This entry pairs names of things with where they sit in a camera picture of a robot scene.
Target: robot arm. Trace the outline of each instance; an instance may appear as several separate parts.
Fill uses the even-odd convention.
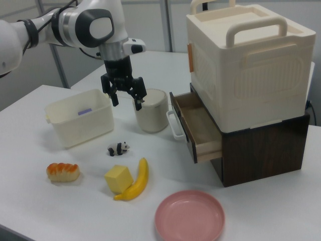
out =
[[[0,20],[0,75],[17,68],[26,48],[40,43],[98,47],[107,72],[101,77],[103,92],[116,106],[117,90],[126,91],[134,98],[136,109],[141,109],[146,89],[141,77],[132,77],[129,56],[146,48],[142,40],[128,37],[121,1],[83,0],[72,7],[73,2],[77,1],[33,20],[12,24]]]

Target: gray wall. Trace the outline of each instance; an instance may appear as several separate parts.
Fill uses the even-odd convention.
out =
[[[63,6],[68,0],[0,0],[0,19],[35,18],[42,11]],[[123,0],[126,29],[130,37],[143,39],[148,50],[186,53],[186,14],[191,0]],[[227,0],[209,4],[210,9],[227,7]],[[236,0],[237,4],[260,4],[317,32],[315,62],[309,99],[321,124],[321,2],[297,0]],[[95,54],[97,50],[87,50]],[[19,69],[0,79],[0,110],[41,84],[70,87],[102,65],[78,49],[41,45],[28,50]]]

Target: wooden box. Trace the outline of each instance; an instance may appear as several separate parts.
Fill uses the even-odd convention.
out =
[[[194,162],[211,161],[224,187],[301,169],[308,113],[268,126],[223,133],[192,86],[191,93],[170,96]]]

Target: white plastic basket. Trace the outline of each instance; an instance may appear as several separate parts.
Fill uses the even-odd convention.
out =
[[[114,128],[112,107],[108,96],[93,89],[45,107],[61,144],[72,147],[107,133]]]
[[[222,132],[302,116],[315,32],[262,6],[187,15],[192,85]]]

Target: toy panda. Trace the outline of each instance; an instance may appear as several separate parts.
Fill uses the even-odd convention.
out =
[[[129,149],[129,145],[126,144],[126,142],[124,143],[114,143],[114,144],[111,144],[109,147],[108,147],[108,151],[109,151],[109,154],[111,157],[115,156],[115,155],[122,155],[123,153],[127,152],[127,150]]]

